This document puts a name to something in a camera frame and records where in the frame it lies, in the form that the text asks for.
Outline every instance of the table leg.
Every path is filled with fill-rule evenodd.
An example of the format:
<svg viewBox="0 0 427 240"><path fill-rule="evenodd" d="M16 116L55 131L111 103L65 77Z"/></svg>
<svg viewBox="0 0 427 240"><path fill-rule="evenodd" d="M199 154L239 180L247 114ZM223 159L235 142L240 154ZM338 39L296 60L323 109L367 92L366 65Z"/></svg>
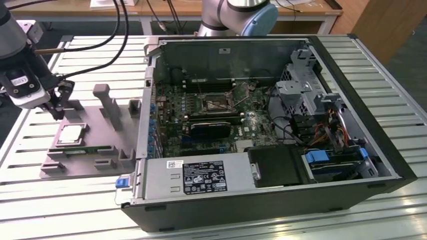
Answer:
<svg viewBox="0 0 427 240"><path fill-rule="evenodd" d="M325 17L324 21L321 22L317 34L329 34L336 17L336 15Z"/></svg>
<svg viewBox="0 0 427 240"><path fill-rule="evenodd" d="M152 18L151 16L141 16L139 18L139 21L140 21L140 26L141 26L141 31L143 31L143 34L145 36L149 36L149 35L153 35L153 30L152 30Z"/></svg>

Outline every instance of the green circuit board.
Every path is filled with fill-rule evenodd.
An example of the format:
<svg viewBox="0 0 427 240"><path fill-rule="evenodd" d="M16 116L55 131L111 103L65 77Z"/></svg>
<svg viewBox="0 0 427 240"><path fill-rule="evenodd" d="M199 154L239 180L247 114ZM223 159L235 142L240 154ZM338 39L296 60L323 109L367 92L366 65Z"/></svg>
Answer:
<svg viewBox="0 0 427 240"><path fill-rule="evenodd" d="M249 81L239 82L232 91L225 93L185 93L177 86L167 84L157 86L156 104L163 157L180 157L185 156L185 152L209 149L220 149L220 153L236 153L235 143L239 140L252 140L255 146L279 143L264 108L267 88L253 87L248 91L249 84ZM224 108L225 101L231 101L228 109ZM231 109L231 112L241 115L239 120L243 120L231 126L227 138L195 141L187 135L189 124L185 122L185 116L203 115L207 108L217 112Z"/></svg>

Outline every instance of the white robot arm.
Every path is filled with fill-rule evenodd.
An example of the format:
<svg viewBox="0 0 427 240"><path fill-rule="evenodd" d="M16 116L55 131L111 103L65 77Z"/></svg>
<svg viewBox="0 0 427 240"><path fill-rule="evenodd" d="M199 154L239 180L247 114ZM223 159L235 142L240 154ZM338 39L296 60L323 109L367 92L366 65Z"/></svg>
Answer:
<svg viewBox="0 0 427 240"><path fill-rule="evenodd" d="M277 20L277 8L269 0L203 0L199 37L264 36Z"/></svg>

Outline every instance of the wooden table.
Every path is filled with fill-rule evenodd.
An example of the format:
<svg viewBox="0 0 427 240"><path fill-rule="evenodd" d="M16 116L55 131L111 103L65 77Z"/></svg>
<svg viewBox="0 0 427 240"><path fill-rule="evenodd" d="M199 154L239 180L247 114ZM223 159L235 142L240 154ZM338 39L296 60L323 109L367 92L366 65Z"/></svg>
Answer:
<svg viewBox="0 0 427 240"><path fill-rule="evenodd" d="M17 5L28 0L16 0L7 3L8 6ZM172 15L168 3L163 0L149 0L153 11L161 21L171 21ZM180 21L201 20L201 0L173 0L175 10ZM315 0L311 4L295 5L295 9L301 12L279 8L277 21L317 21L321 22L317 30L319 34L328 34L335 20L342 15L342 10L329 7L324 0ZM127 8L129 21L139 21L144 35L152 35L151 22L155 22L153 13L145 0L139 0L136 6ZM40 22L92 22L115 21L116 11L91 11L89 0L57 0L19 8L12 11L17 19L32 19Z"/></svg>
<svg viewBox="0 0 427 240"><path fill-rule="evenodd" d="M169 5L164 0L149 0L155 14L161 21L172 21ZM180 21L201 20L201 0L173 0L175 10ZM317 34L328 34L335 20L343 14L342 10L332 9L324 0L315 0L309 4L297 4L295 9L300 12L279 7L277 21L316 21L321 22ZM151 22L156 21L153 13L147 3L143 4L141 10L141 27L145 35L152 35Z"/></svg>

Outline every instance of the power supply label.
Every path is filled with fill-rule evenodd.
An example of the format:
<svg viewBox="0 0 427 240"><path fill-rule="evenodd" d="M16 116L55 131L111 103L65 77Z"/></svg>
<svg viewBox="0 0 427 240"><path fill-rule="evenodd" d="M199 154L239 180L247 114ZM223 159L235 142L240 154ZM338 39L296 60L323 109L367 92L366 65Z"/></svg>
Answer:
<svg viewBox="0 0 427 240"><path fill-rule="evenodd" d="M187 163L181 171L187 195L227 191L223 161Z"/></svg>

